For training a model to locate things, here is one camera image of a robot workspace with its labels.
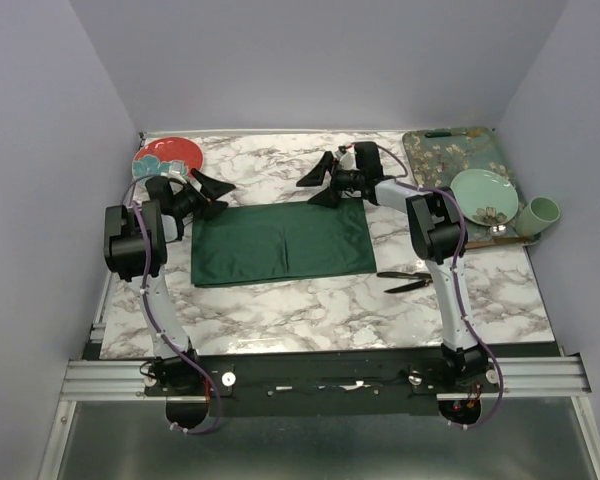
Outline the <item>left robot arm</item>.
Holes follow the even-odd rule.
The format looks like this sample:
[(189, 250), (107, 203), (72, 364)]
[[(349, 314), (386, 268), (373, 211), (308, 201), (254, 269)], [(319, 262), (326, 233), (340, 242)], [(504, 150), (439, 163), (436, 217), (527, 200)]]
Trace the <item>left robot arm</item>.
[(170, 174), (142, 176), (149, 199), (138, 203), (124, 196), (105, 210), (104, 222), (106, 265), (131, 288), (152, 334), (154, 360), (146, 376), (181, 395), (194, 393), (210, 377), (169, 296), (167, 243), (183, 238), (187, 217), (210, 220), (221, 214), (228, 208), (222, 197), (236, 189), (195, 168), (191, 173), (198, 187)]

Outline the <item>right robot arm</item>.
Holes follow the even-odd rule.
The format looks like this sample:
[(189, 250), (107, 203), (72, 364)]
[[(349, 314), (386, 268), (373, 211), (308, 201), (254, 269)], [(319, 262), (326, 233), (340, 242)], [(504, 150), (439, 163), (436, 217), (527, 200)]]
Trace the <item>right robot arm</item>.
[(460, 392), (489, 364), (487, 348), (475, 330), (464, 279), (468, 240), (464, 217), (450, 189), (409, 185), (386, 174), (382, 152), (389, 150), (373, 141), (327, 151), (296, 186), (322, 189), (309, 199), (314, 205), (335, 208), (343, 193), (358, 193), (375, 206), (407, 216), (412, 248), (429, 271), (441, 314), (440, 379), (447, 389)]

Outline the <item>dark green cloth napkin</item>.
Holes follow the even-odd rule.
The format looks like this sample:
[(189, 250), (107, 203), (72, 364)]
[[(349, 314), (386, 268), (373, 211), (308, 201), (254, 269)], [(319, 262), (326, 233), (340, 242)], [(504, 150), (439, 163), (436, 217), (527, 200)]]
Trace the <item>dark green cloth napkin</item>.
[(363, 202), (234, 207), (192, 227), (191, 283), (221, 288), (377, 271)]

